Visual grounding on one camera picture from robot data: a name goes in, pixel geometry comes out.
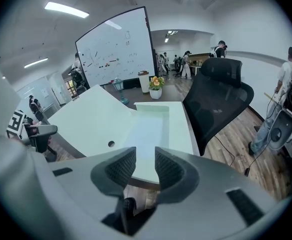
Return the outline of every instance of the ceiling light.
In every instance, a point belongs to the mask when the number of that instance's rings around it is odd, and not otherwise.
[[[107,24],[107,25],[109,25],[109,26],[112,26],[113,28],[118,29],[118,30],[121,29],[121,27],[120,27],[119,25],[113,23],[111,20],[107,20],[107,21],[105,22],[105,24]]]
[[[75,15],[75,16],[78,16],[81,18],[85,18],[89,15],[89,13],[74,9],[74,8],[66,6],[66,5],[55,3],[55,2],[47,3],[45,9],[59,11],[59,12],[67,13],[67,14],[72,14],[72,15]]]
[[[26,93],[30,92],[30,91],[31,91],[31,90],[33,90],[33,89],[34,89],[34,87],[33,87],[32,89],[30,89],[29,91],[25,92],[24,94],[26,94]]]
[[[28,67],[30,67],[30,66],[32,66],[32,65],[34,65],[34,64],[37,64],[37,63],[40,63],[40,62],[44,62],[44,61],[46,61],[47,59],[48,59],[48,58],[44,58],[44,59],[39,60],[39,61],[36,61],[36,62],[34,62],[34,63],[30,63],[30,64],[28,64],[28,65],[25,65],[25,69],[28,68]]]

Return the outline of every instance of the jeans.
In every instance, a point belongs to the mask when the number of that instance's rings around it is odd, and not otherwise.
[[[185,64],[184,70],[182,71],[182,74],[181,74],[181,77],[182,78],[186,77],[186,74],[187,74],[187,78],[191,78],[190,67],[188,64]]]
[[[273,103],[270,107],[267,118],[262,123],[255,139],[250,145],[250,148],[254,153],[257,153],[262,147],[268,144],[267,137],[270,132],[270,128],[272,127],[278,113],[281,111],[281,105],[276,105],[276,103]]]

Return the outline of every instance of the white pot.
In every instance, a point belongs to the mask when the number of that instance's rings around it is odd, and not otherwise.
[[[161,94],[162,94],[162,89],[159,89],[159,90],[149,90],[150,92],[150,96],[157,100],[161,97]]]

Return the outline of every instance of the black mesh chair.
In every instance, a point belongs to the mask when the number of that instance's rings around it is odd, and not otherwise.
[[[254,97],[253,89],[241,82],[241,65],[234,59],[207,59],[183,101],[201,156],[210,139],[243,112]]]

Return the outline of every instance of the qr code sign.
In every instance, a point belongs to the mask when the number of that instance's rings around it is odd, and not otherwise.
[[[14,136],[19,136],[22,130],[22,123],[26,114],[20,111],[15,111],[12,118],[10,119],[8,128],[7,128],[7,137],[9,139]]]

